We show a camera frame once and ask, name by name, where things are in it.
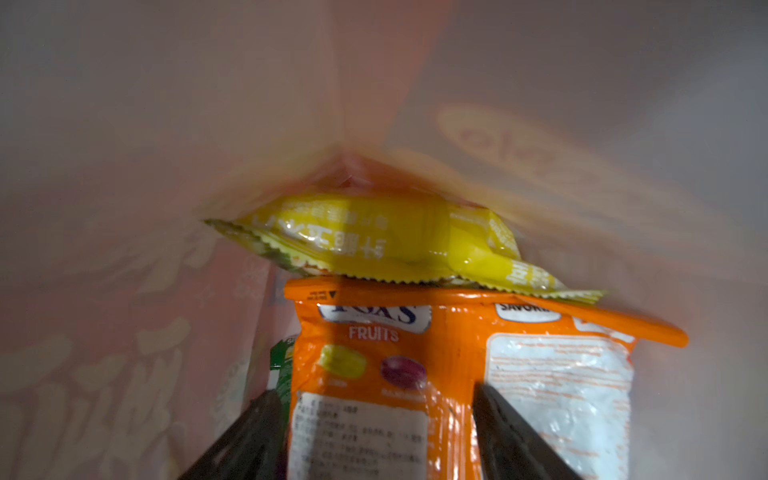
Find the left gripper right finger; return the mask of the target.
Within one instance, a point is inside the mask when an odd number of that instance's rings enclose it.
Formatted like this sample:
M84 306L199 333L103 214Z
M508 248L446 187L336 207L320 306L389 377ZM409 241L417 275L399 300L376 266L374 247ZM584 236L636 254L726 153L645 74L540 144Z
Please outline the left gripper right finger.
M580 480L493 386L474 386L472 409L486 479Z

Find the orange fruit candy packet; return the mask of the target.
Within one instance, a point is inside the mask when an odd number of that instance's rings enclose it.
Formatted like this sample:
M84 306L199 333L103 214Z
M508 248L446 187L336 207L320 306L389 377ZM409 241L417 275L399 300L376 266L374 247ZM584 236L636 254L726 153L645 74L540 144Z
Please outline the orange fruit candy packet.
M481 479L477 385L579 479L629 475L631 360L669 323L487 290L292 280L291 479Z

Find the red paper gift bag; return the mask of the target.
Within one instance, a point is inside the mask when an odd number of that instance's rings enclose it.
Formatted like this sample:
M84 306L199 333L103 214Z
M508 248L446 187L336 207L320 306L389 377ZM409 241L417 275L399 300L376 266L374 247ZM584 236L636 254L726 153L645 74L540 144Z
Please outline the red paper gift bag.
M763 1L5 1L1 475L174 479L264 388L307 186L483 205L640 344L634 479L767 475Z

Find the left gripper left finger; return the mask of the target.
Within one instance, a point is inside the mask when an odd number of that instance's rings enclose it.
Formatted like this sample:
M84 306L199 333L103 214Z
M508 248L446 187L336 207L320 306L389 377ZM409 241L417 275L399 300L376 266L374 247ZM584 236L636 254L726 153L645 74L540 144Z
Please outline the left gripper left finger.
M178 479L279 479L284 455L282 404L267 390Z

